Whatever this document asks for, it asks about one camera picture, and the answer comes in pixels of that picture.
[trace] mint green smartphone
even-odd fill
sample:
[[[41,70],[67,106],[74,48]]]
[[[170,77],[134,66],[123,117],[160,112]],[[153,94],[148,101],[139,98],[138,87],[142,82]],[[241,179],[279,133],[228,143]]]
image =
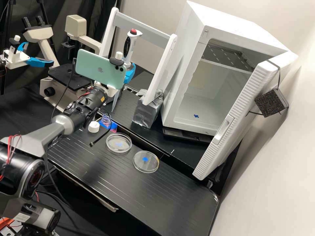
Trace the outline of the mint green smartphone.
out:
[[[123,87],[126,75],[124,65],[117,67],[111,64],[109,59],[83,49],[78,51],[75,71],[104,85],[111,85],[116,89]]]

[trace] petri dish lid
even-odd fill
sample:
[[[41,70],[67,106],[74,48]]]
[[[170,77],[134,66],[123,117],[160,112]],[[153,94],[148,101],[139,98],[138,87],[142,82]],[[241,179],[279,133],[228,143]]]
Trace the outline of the petri dish lid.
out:
[[[144,173],[153,173],[158,169],[158,157],[149,151],[139,151],[132,160],[136,169]]]
[[[126,134],[113,133],[107,137],[106,145],[113,152],[124,153],[130,150],[132,142]]]

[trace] red wire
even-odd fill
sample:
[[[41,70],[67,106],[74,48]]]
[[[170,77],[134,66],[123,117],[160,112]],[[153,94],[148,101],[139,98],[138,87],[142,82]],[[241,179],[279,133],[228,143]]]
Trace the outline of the red wire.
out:
[[[82,94],[80,97],[83,97],[84,95],[88,95],[90,92],[86,92],[85,94]]]
[[[3,220],[3,222],[6,223],[6,225],[7,225],[8,228],[14,228],[14,227],[21,227],[21,226],[22,226],[22,225],[19,225],[19,226],[10,226],[10,225],[8,225],[8,223],[4,220],[3,217],[2,217],[2,220]]]
[[[38,193],[36,191],[35,191],[35,194],[36,194],[37,202],[39,202],[39,196],[38,196]]]
[[[15,134],[15,135],[10,135],[9,138],[8,138],[8,157],[7,157],[7,161],[6,161],[6,164],[10,164],[10,161],[11,161],[11,158],[13,156],[13,153],[11,154],[11,139],[13,140],[16,136],[20,136],[21,138],[21,135],[20,134]],[[0,181],[4,178],[4,175],[1,174],[0,175]]]

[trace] white wall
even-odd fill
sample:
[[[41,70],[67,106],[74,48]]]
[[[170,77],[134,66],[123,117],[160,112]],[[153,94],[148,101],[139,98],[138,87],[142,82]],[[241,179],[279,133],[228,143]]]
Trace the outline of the white wall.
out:
[[[315,235],[315,26],[309,30],[301,68],[280,87],[289,110],[253,122],[211,236]]]
[[[269,31],[295,53],[299,53],[314,22],[314,0],[193,0],[214,9],[253,21]],[[185,0],[124,0],[121,11],[165,33],[176,31]],[[120,30],[115,50],[123,50],[127,31]],[[132,61],[155,72],[163,50],[142,39]]]

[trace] black curtain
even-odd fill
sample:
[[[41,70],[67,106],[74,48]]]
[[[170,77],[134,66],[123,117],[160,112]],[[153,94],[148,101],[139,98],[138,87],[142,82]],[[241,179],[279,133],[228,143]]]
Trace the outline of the black curtain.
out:
[[[0,8],[5,5],[7,0],[0,0]],[[112,7],[116,0],[44,0],[49,24],[53,25],[53,42],[57,51],[59,63],[70,63],[68,61],[68,50],[63,48],[61,43],[67,40],[65,29],[67,15],[78,14],[87,20],[87,35],[97,41],[101,41],[105,31],[107,21]],[[24,25],[21,18],[28,17],[32,26],[36,26],[36,16],[42,16],[40,5],[36,0],[16,0],[13,5],[12,20],[10,24],[10,35],[21,36],[20,42],[25,42],[22,35]],[[3,45],[4,34],[1,37],[1,51],[8,45]],[[32,57],[44,58],[38,44],[29,43],[26,53]],[[40,79],[47,77],[48,69],[25,66],[14,70],[8,70],[6,76],[6,93],[19,89],[33,83],[39,83]]]

